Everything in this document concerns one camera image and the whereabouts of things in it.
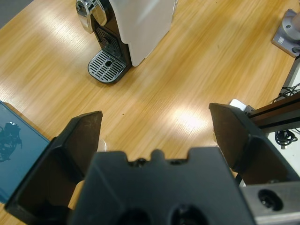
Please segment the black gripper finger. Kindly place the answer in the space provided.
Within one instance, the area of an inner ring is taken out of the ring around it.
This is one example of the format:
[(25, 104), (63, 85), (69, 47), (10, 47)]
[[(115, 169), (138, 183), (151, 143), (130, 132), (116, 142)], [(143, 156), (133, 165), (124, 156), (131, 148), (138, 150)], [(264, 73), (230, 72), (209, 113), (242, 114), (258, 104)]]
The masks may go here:
[(103, 113), (74, 117), (53, 138), (4, 206), (22, 222), (66, 222), (76, 185), (84, 180), (98, 141)]
[(228, 166), (247, 185), (299, 181), (299, 175), (267, 136), (239, 108), (209, 105), (214, 133)]

